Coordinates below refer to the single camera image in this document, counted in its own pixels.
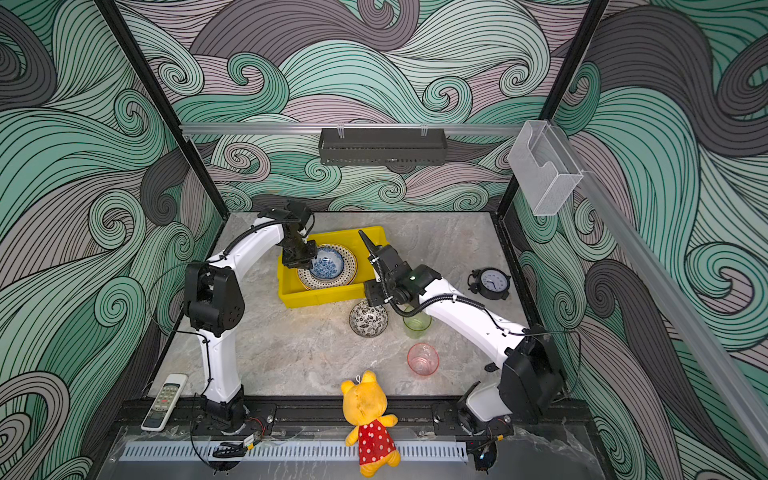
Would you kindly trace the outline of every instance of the yellow bear plush toy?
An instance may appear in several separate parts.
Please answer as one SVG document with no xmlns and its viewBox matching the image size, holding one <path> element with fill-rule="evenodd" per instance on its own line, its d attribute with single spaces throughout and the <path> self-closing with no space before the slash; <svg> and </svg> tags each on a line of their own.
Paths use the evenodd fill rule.
<svg viewBox="0 0 768 480">
<path fill-rule="evenodd" d="M 362 476 L 373 477 L 385 463 L 392 467 L 400 465 L 400 454 L 386 431 L 387 427 L 395 426 L 397 417 L 384 415 L 386 395 L 376 382 L 376 374 L 365 372 L 358 385 L 347 380 L 341 384 L 341 391 L 344 394 L 344 418 L 356 425 L 346 437 L 346 446 L 359 442 L 357 452 Z"/>
</svg>

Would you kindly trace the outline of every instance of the alarm clock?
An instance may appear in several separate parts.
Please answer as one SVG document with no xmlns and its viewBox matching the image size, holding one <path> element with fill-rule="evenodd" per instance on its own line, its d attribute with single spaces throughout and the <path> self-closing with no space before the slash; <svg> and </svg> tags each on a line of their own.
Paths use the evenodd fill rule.
<svg viewBox="0 0 768 480">
<path fill-rule="evenodd" d="M 467 277 L 469 291 L 479 293 L 488 300 L 506 300 L 509 296 L 509 280 L 511 277 L 498 268 L 484 268 L 473 270 Z"/>
</svg>

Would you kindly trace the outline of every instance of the remote control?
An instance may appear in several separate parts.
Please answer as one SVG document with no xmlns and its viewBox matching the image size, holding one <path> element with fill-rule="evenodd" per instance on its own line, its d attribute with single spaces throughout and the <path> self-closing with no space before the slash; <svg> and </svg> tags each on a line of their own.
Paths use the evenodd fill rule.
<svg viewBox="0 0 768 480">
<path fill-rule="evenodd" d="M 165 379 L 163 388 L 157 394 L 157 398 L 149 409 L 147 417 L 141 423 L 141 429 L 147 432 L 159 432 L 165 428 L 165 424 L 173 412 L 176 401 L 181 396 L 181 390 L 187 383 L 187 376 L 183 373 L 171 373 Z"/>
</svg>

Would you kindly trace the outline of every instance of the yellow plastic bin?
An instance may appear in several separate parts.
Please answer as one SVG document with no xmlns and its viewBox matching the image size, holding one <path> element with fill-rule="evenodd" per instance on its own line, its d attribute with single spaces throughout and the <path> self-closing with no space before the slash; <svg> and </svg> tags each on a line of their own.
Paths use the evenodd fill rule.
<svg viewBox="0 0 768 480">
<path fill-rule="evenodd" d="M 283 265 L 283 255 L 277 260 L 277 295 L 288 308 L 300 306 L 323 305 L 324 303 L 342 302 L 355 298 L 366 298 L 366 292 L 362 284 L 367 280 L 376 278 L 373 274 L 373 266 L 368 261 L 368 249 L 360 238 L 357 230 L 362 230 L 368 235 L 374 245 L 389 245 L 382 227 L 365 227 L 354 230 L 342 230 L 340 232 L 318 233 L 310 235 L 308 240 L 315 240 L 317 245 L 335 243 L 348 248 L 357 260 L 357 275 L 352 283 L 345 286 L 334 286 L 320 290 L 307 290 L 295 268 L 286 268 Z"/>
</svg>

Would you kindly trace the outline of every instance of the green glass cup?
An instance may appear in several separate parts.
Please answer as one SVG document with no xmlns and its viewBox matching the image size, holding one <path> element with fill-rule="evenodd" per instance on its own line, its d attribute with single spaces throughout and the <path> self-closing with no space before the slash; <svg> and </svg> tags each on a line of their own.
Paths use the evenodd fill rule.
<svg viewBox="0 0 768 480">
<path fill-rule="evenodd" d="M 413 307 L 410 305 L 401 305 L 400 309 L 410 312 L 413 310 Z M 414 316 L 404 316 L 402 318 L 402 324 L 406 329 L 406 335 L 409 338 L 420 339 L 427 332 L 429 326 L 432 325 L 432 317 L 422 311 Z"/>
</svg>

